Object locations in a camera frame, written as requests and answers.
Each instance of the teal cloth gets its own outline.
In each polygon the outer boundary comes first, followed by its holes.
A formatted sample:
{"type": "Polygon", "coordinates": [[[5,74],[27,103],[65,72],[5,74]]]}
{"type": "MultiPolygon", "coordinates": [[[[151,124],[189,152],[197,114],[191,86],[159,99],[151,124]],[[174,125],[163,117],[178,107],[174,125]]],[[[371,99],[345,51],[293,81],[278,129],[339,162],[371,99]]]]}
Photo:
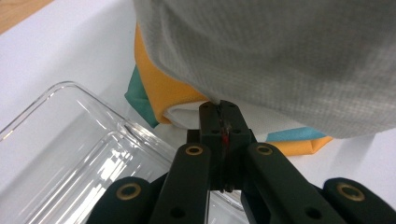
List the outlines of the teal cloth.
{"type": "Polygon", "coordinates": [[[303,141],[303,140],[312,140],[317,138],[322,138],[327,136],[324,133],[320,133],[319,131],[309,128],[296,128],[289,129],[285,131],[268,133],[267,142],[282,142],[282,141],[303,141]]]}
{"type": "Polygon", "coordinates": [[[134,72],[129,82],[128,91],[125,93],[125,98],[149,126],[154,128],[159,124],[155,119],[154,111],[152,110],[148,95],[146,94],[136,66],[134,67],[134,72]]]}

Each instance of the screw hole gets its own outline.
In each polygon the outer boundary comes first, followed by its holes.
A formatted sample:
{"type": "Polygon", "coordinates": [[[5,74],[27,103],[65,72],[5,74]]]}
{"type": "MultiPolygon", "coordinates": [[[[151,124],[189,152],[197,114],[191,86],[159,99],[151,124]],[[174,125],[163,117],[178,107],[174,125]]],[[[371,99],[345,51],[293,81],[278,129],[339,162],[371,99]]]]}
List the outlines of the screw hole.
{"type": "Polygon", "coordinates": [[[130,196],[136,192],[136,188],[133,186],[127,187],[121,191],[121,193],[125,196],[130,196]]]}
{"type": "Polygon", "coordinates": [[[264,156],[268,156],[273,153],[273,150],[271,148],[263,146],[257,147],[257,151],[264,156]]]}
{"type": "Polygon", "coordinates": [[[306,207],[305,208],[305,213],[307,216],[313,218],[313,219],[321,219],[321,213],[318,209],[313,208],[313,207],[306,207]]]}
{"type": "Polygon", "coordinates": [[[364,201],[365,196],[361,190],[346,183],[339,183],[337,185],[338,192],[351,201],[361,202],[364,201]]]}
{"type": "Polygon", "coordinates": [[[171,216],[174,218],[181,218],[186,216],[186,212],[184,212],[184,210],[179,207],[174,207],[171,210],[171,216]]]}
{"type": "Polygon", "coordinates": [[[204,150],[201,147],[188,147],[186,153],[191,156],[200,155],[204,150]]]}
{"type": "Polygon", "coordinates": [[[128,201],[140,194],[141,188],[136,183],[128,183],[122,185],[116,192],[120,200],[128,201]]]}

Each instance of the wooden surface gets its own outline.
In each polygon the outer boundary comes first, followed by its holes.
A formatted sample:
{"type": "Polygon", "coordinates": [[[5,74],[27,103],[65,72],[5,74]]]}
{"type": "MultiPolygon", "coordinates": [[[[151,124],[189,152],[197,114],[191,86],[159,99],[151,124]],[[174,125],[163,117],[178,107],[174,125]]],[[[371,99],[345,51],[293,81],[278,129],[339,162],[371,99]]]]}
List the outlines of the wooden surface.
{"type": "Polygon", "coordinates": [[[0,34],[28,18],[52,0],[0,0],[0,34]]]}

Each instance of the gray cloth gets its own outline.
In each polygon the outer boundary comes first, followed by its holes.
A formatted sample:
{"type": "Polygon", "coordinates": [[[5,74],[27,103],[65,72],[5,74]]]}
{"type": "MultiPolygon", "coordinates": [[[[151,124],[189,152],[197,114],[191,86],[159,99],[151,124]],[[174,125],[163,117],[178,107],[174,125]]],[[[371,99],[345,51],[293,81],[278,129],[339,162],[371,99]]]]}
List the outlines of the gray cloth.
{"type": "Polygon", "coordinates": [[[210,99],[333,137],[396,127],[396,1],[134,0],[148,56],[210,99]]]}

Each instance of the transparent plastic box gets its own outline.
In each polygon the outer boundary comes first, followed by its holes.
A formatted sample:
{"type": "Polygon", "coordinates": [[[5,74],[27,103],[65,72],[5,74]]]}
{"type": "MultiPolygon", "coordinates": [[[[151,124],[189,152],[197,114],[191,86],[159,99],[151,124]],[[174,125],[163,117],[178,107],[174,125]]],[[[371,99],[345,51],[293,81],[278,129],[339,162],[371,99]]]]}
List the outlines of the transparent plastic box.
{"type": "MultiPolygon", "coordinates": [[[[0,223],[84,223],[115,180],[151,182],[175,153],[78,84],[56,84],[0,132],[0,223]]],[[[211,193],[208,223],[248,223],[238,196],[211,193]]]]}

